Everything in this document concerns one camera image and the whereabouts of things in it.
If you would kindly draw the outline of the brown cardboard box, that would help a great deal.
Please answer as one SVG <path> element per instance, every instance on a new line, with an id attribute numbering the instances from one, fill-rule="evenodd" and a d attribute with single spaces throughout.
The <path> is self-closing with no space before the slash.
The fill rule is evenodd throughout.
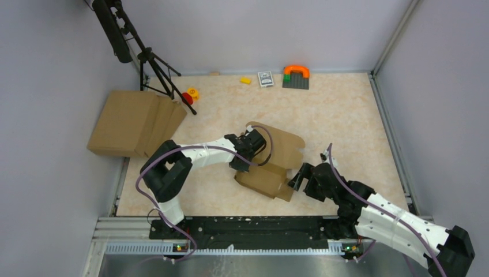
<path id="1" fill-rule="evenodd" d="M 304 155 L 300 150 L 306 146 L 305 141 L 296 134 L 256 121 L 248 122 L 246 127 L 257 130 L 267 142 L 263 152 L 252 162 L 262 163 L 269 155 L 271 157 L 263 166 L 251 166 L 248 172 L 236 172 L 235 181 L 271 199 L 289 202 L 294 189 L 288 186 L 288 173 L 301 168 Z"/>

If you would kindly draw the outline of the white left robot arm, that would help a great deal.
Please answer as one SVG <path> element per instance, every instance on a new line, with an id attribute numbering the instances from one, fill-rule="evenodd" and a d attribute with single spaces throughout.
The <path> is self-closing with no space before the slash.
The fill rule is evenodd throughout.
<path id="1" fill-rule="evenodd" d="M 185 231 L 185 216 L 178 194 L 191 170 L 226 163 L 236 171 L 248 172 L 251 166 L 268 163 L 271 154 L 262 162 L 253 161 L 266 147 L 273 147 L 272 138 L 265 139 L 258 128 L 251 126 L 240 136 L 226 134 L 215 141 L 194 145 L 167 140 L 142 166 L 137 181 L 144 181 L 150 190 L 147 198 L 160 213 L 164 220 L 163 231 L 170 238 L 179 238 Z"/>

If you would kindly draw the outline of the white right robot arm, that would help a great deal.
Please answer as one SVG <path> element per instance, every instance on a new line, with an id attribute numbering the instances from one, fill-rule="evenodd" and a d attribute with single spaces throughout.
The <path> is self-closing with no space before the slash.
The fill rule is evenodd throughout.
<path id="1" fill-rule="evenodd" d="M 382 197 L 373 188 L 347 181 L 327 162 L 303 163 L 289 186 L 298 190 L 306 180 L 307 196 L 337 206 L 338 218 L 325 233 L 331 239 L 365 237 L 415 260 L 431 276 L 466 276 L 475 258 L 468 232 L 435 225 Z"/>

